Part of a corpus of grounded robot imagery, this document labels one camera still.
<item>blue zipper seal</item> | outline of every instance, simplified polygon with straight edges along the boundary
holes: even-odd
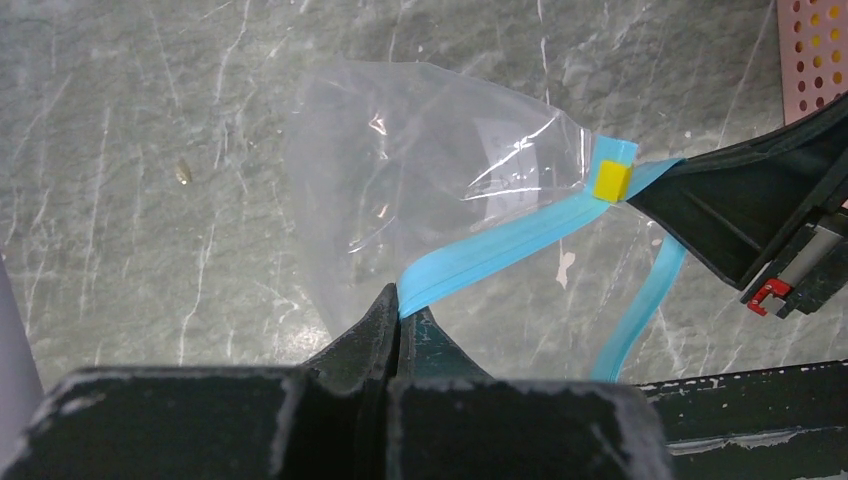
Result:
[[[592,195],[602,160],[631,165],[634,143],[598,136],[589,180],[583,191],[535,213],[452,243],[416,260],[398,281],[400,318],[468,287],[588,225],[610,203]],[[680,162],[673,158],[633,170],[626,199],[641,192]],[[636,294],[613,335],[601,349],[591,373],[596,380],[615,381],[628,353],[671,289],[686,249],[671,235],[660,248],[645,284]]]
[[[686,248],[670,234],[666,234],[648,278],[624,312],[607,343],[601,348],[589,379],[603,382],[618,380],[621,366],[653,318],[654,312],[671,290],[685,257]]]

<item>marble surface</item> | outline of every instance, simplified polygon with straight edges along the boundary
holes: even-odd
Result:
[[[310,66],[431,62],[634,139],[644,159],[782,123],[762,0],[12,0],[0,25],[0,245],[48,386],[90,364],[294,363],[330,340],[280,155],[283,100]],[[846,304],[753,318],[690,258],[623,378],[848,357]],[[521,315],[526,299],[502,305]],[[570,374],[565,316],[516,342],[516,322],[498,333],[467,313],[445,328],[491,373]]]

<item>clear plastic bag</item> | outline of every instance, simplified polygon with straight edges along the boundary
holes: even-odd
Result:
[[[429,64],[315,70],[290,110],[284,160],[302,270],[334,335],[421,256],[580,192],[588,178],[594,136],[562,111]],[[585,377],[662,236],[613,206],[434,314],[495,375]]]

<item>pink perforated container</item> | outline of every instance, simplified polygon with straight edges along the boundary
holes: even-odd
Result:
[[[848,1],[778,0],[777,23],[789,124],[848,90]]]

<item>red part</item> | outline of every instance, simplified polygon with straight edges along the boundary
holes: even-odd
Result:
[[[776,278],[770,278],[766,280],[766,283],[763,284],[757,293],[751,297],[751,300],[748,301],[748,308],[757,315],[765,317],[768,315],[768,312],[765,308],[760,306],[762,305],[763,300],[765,300],[769,295],[777,298],[783,298],[789,293],[789,290],[792,290],[792,286],[788,283]]]

